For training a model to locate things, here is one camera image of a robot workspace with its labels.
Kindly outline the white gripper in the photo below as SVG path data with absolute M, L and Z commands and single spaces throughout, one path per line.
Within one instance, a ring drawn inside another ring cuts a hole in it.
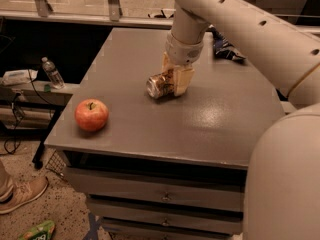
M 177 40 L 171 32 L 167 34 L 165 51 L 162 57 L 163 72 L 173 70 L 174 95 L 183 95 L 194 75 L 194 68 L 191 65 L 197 61 L 203 49 L 203 42 L 197 44 L 184 44 Z

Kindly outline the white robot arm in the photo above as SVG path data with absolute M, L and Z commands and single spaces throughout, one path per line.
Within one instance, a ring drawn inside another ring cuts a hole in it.
M 261 112 L 285 96 L 279 117 L 236 160 L 247 170 L 243 240 L 320 239 L 320 55 L 318 37 L 244 0 L 174 0 L 166 52 L 174 64 L 199 58 L 210 26 L 249 61 Z

